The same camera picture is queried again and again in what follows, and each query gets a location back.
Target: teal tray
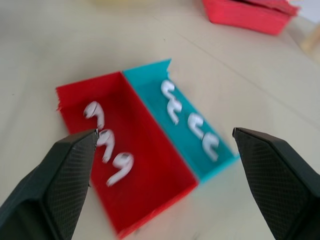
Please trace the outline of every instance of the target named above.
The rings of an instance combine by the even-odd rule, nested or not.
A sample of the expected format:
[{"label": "teal tray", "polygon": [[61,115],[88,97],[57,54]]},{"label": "teal tray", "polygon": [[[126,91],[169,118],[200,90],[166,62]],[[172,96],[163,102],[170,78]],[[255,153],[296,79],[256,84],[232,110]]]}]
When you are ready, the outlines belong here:
[{"label": "teal tray", "polygon": [[188,101],[183,93],[175,86],[171,93],[181,102],[182,111],[176,115],[179,123],[175,125],[167,113],[168,99],[161,91],[161,84],[169,79],[168,66],[171,59],[135,67],[123,71],[124,76],[148,108],[173,145],[182,155],[187,165],[191,168],[198,180],[203,183],[232,164],[238,155],[234,155],[218,133],[204,119],[200,128],[204,133],[212,133],[219,139],[215,150],[218,154],[217,161],[212,161],[204,152],[202,140],[199,139],[188,127],[188,117],[191,113],[201,115]]}]

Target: red object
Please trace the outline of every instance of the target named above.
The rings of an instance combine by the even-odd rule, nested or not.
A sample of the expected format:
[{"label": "red object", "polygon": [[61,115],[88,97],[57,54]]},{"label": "red object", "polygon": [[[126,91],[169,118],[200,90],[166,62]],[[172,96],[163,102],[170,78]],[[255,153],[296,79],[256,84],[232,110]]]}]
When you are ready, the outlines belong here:
[{"label": "red object", "polygon": [[286,0],[203,0],[210,22],[277,35],[298,7]]},{"label": "red object", "polygon": [[[97,148],[91,181],[119,238],[197,186],[195,177],[121,72],[60,86],[56,91],[58,109],[70,134],[97,127],[96,117],[83,116],[92,101],[103,108],[104,129],[114,132],[112,157],[103,163],[106,147]],[[128,175],[108,187],[108,178],[119,171],[112,162],[121,152],[132,153],[133,167]]]}]

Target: white table surface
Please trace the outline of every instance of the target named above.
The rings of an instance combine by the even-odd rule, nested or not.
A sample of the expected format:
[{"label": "white table surface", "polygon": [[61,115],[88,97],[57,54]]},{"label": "white table surface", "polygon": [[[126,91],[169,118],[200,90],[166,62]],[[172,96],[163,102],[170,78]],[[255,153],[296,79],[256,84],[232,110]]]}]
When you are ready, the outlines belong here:
[{"label": "white table surface", "polygon": [[[173,80],[236,153],[233,127],[288,141],[320,172],[320,67],[296,39],[214,25],[198,0],[0,0],[0,204],[67,135],[55,87],[172,58]],[[92,188],[74,240],[112,240]],[[240,161],[128,240],[272,240]]]}]

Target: wireless earbud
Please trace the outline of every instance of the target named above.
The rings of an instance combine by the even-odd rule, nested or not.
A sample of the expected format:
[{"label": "wireless earbud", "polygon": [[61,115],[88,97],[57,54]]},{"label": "wireless earbud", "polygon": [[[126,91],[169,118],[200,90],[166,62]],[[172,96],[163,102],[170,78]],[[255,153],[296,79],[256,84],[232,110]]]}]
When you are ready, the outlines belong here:
[{"label": "wireless earbud", "polygon": [[191,113],[188,117],[188,126],[191,132],[194,133],[200,140],[204,137],[204,132],[200,130],[204,124],[204,119],[196,113]]},{"label": "wireless earbud", "polygon": [[105,126],[105,114],[101,105],[93,101],[89,103],[84,109],[83,115],[86,119],[92,118],[93,116],[97,117],[97,127],[98,129],[103,129]]},{"label": "wireless earbud", "polygon": [[176,115],[175,112],[180,113],[182,110],[182,104],[175,98],[172,98],[169,102],[168,105],[166,106],[166,110],[169,114],[169,117],[171,118],[172,122],[177,125],[179,123],[179,118]]},{"label": "wireless earbud", "polygon": [[218,160],[218,154],[213,150],[213,148],[217,148],[219,146],[219,138],[207,132],[202,140],[202,148],[204,152],[211,158],[212,161],[216,162]]},{"label": "wireless earbud", "polygon": [[115,135],[112,130],[105,129],[100,132],[99,139],[96,142],[96,145],[98,147],[106,145],[106,149],[102,157],[103,163],[106,164],[110,160],[112,152],[114,151],[114,148],[115,148],[115,144],[116,144]]},{"label": "wireless earbud", "polygon": [[175,90],[175,85],[169,81],[169,80],[164,80],[161,83],[161,92],[162,94],[169,100],[175,99],[175,96],[173,96],[169,91],[174,91]]},{"label": "wireless earbud", "polygon": [[108,187],[117,183],[130,172],[134,165],[134,156],[128,152],[119,153],[113,160],[112,165],[115,168],[120,169],[120,171],[118,171],[108,179],[108,181],[106,182]]}]

